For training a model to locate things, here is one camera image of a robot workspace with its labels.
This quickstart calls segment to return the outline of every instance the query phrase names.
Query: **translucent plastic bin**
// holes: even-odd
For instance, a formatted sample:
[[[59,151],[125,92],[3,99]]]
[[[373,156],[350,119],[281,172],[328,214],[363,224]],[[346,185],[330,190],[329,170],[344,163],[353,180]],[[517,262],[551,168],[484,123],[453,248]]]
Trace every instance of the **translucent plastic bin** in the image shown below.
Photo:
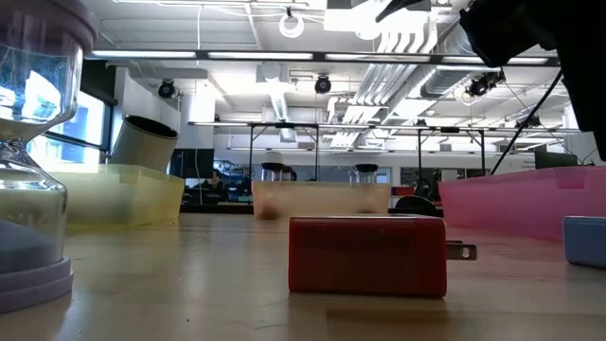
[[[64,165],[50,173],[67,187],[70,227],[152,224],[179,216],[181,178],[126,165]]]
[[[440,183],[446,223],[562,241],[565,216],[606,216],[606,168],[566,167]]]
[[[253,183],[255,217],[263,220],[310,214],[387,214],[390,197],[391,187],[385,184]]]

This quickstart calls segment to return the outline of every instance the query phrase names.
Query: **fluorescent light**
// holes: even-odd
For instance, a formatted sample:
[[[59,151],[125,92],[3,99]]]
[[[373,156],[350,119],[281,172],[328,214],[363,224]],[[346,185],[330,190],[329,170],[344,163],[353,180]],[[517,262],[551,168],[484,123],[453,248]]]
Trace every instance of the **fluorescent light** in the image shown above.
[[[534,64],[542,65],[549,61],[547,58],[542,57],[514,57],[509,60],[508,65],[518,64]],[[480,57],[474,56],[447,56],[442,58],[443,63],[477,63],[484,64],[484,61]]]
[[[498,72],[501,71],[499,67],[487,67],[487,66],[474,66],[474,65],[438,65],[437,70],[439,71],[482,71],[482,72]]]
[[[272,148],[274,152],[315,152],[315,150],[306,150],[304,148]]]
[[[352,53],[327,53],[328,61],[366,61],[366,62],[392,62],[392,63],[427,63],[429,56],[399,55],[399,54],[352,54]]]
[[[245,122],[189,122],[190,125],[197,126],[215,126],[215,127],[246,127]]]
[[[313,54],[299,52],[208,52],[208,58],[228,60],[310,61],[313,59]]]
[[[418,130],[419,126],[376,126],[377,129],[399,129],[399,130]]]
[[[369,129],[369,125],[364,124],[319,124],[320,128],[343,128],[343,129]]]
[[[212,0],[202,0],[202,1],[194,1],[194,0],[114,0],[115,3],[118,4],[155,4],[160,6],[196,6],[199,7],[201,5],[211,6],[211,7],[242,7],[244,5],[250,5],[252,7],[272,7],[272,8],[282,8],[284,7],[283,2],[280,1],[212,1]],[[293,8],[307,8],[309,5],[307,3],[289,3],[289,6]]]
[[[515,64],[524,64],[524,63],[531,63],[531,64],[537,64],[537,65],[541,65],[544,63],[547,63],[548,59],[547,58],[537,58],[537,57],[514,57],[511,58],[509,60],[508,65],[515,65]]]
[[[371,150],[353,150],[354,153],[386,153],[384,150],[371,151]]]
[[[227,147],[228,151],[246,151],[249,152],[250,148],[248,147]],[[253,148],[253,151],[270,151],[271,148]]]
[[[134,51],[134,50],[97,50],[93,56],[99,58],[153,58],[153,59],[193,59],[193,51]]]
[[[460,56],[460,57],[444,57],[442,58],[443,63],[479,63],[483,64],[484,61],[480,57],[473,56]]]

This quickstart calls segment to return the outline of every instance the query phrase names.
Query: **yellow plastic bin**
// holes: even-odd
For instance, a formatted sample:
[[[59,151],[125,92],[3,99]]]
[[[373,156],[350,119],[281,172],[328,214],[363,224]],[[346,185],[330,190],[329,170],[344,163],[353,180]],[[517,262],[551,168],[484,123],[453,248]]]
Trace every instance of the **yellow plastic bin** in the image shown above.
[[[153,224],[179,216],[181,178],[128,165],[61,165],[50,174],[67,187],[70,229],[74,224]]]
[[[316,214],[387,214],[391,186],[333,182],[254,182],[255,217]]]

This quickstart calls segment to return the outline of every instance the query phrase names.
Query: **table surface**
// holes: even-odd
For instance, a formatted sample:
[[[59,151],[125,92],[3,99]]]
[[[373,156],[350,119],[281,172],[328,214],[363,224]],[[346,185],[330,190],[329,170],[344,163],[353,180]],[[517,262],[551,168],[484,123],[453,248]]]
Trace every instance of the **table surface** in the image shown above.
[[[472,230],[443,299],[290,294],[284,222],[180,222],[70,236],[74,290],[0,315],[3,340],[606,340],[606,272],[561,245]]]

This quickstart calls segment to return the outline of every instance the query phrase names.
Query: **red box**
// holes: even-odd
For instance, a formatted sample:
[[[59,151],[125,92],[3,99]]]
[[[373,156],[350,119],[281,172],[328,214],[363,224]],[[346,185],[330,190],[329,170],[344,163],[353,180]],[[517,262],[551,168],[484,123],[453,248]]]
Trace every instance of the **red box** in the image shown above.
[[[391,188],[391,195],[395,195],[395,196],[415,195],[415,189],[411,188],[411,187],[393,187],[393,188]]]
[[[446,295],[444,222],[421,216],[293,217],[293,292]]]

